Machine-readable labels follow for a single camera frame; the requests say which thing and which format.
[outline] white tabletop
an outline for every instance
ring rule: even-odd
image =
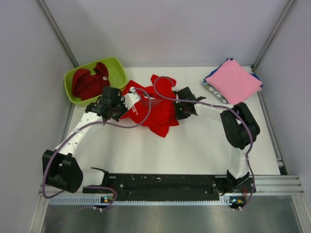
[[[126,68],[128,80],[143,86],[151,85],[153,74],[177,80],[178,89],[188,86],[193,94],[205,96],[209,102],[218,99],[201,86],[201,81],[216,67],[133,67]],[[260,127],[250,162],[256,175],[279,175],[276,156],[257,94],[246,102]],[[75,106],[69,132],[77,125],[85,107]],[[191,116],[170,127],[165,138],[148,127],[121,129],[105,125],[87,145],[83,156],[89,165],[111,173],[160,174],[226,174],[230,163],[231,145],[225,138],[221,123],[202,116]],[[135,124],[130,119],[122,125]]]

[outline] green plastic tray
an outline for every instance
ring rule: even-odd
[[[64,77],[65,90],[66,90],[69,100],[72,103],[85,107],[85,106],[88,106],[90,103],[95,102],[97,100],[98,96],[93,97],[88,100],[81,100],[81,98],[75,97],[72,94],[72,78],[73,78],[74,73],[80,68],[89,69],[91,71],[91,74],[95,74],[93,68],[96,66],[98,62],[103,63],[107,67],[108,73],[109,73],[108,79],[110,82],[110,86],[121,89],[121,91],[125,89],[126,84],[127,84],[127,78],[126,78],[126,74],[125,74],[123,66],[121,65],[120,61],[117,58],[107,57],[107,58],[104,58],[104,59],[101,59],[95,62],[88,63],[86,65],[77,67],[75,69],[72,69],[65,75]]]

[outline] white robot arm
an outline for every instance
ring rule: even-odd
[[[70,139],[60,148],[58,155],[53,160],[46,184],[72,193],[80,187],[101,185],[105,170],[88,167],[85,158],[81,157],[82,151],[95,132],[104,125],[104,122],[111,118],[118,121],[139,100],[140,96],[136,92],[122,96],[119,89],[105,87],[103,96],[86,108],[78,125],[66,138]],[[93,122],[102,122],[103,124],[92,124]],[[45,172],[53,153],[54,151],[46,150],[43,154],[43,172]]]
[[[202,100],[203,97],[195,98],[188,87],[176,92],[180,100]],[[105,87],[103,96],[99,97],[96,103],[91,103],[83,114],[80,122],[69,134],[67,144],[64,145],[53,160],[48,171],[46,184],[74,193],[80,187],[88,185],[102,185],[107,171],[100,168],[88,167],[81,158],[82,151],[89,143],[95,132],[102,126],[101,124],[92,124],[92,122],[102,122],[108,119],[119,120],[135,103],[140,100],[136,92],[121,95],[121,91]],[[206,106],[199,103],[187,103],[175,101],[176,119],[182,120],[188,118],[191,114],[197,116],[206,116],[223,124],[227,140],[232,146],[231,164],[227,171],[227,179],[230,187],[239,186],[249,177],[249,171],[245,160],[246,147],[249,145],[249,136],[246,129],[237,122],[236,117],[229,110],[221,110],[213,106]],[[260,129],[246,104],[224,105],[232,108],[246,123],[253,141],[256,140]],[[52,157],[54,151],[46,150],[43,154],[43,172]]]

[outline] pink towel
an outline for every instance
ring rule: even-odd
[[[230,104],[238,104],[261,90],[262,82],[247,73],[235,60],[227,60],[212,76],[205,79]]]

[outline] grey wall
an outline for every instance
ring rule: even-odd
[[[282,152],[311,203],[311,1],[299,0],[258,67]]]
[[[35,0],[0,1],[0,31],[0,232],[21,233],[69,108],[71,64]]]
[[[288,0],[45,0],[81,64],[251,65]]]

